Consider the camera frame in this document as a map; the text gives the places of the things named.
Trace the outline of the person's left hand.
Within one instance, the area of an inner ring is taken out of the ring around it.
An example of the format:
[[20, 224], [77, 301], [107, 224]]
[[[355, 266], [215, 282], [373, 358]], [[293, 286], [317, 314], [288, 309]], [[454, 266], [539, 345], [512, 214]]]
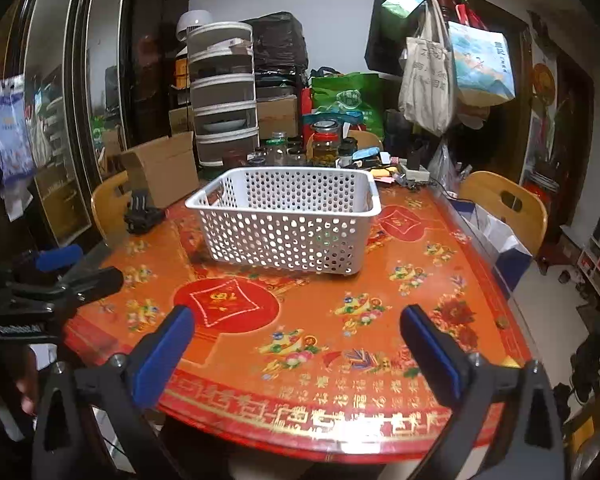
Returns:
[[34, 415], [38, 405], [38, 366], [34, 351], [20, 344], [0, 346], [0, 365], [2, 376], [19, 392], [21, 411]]

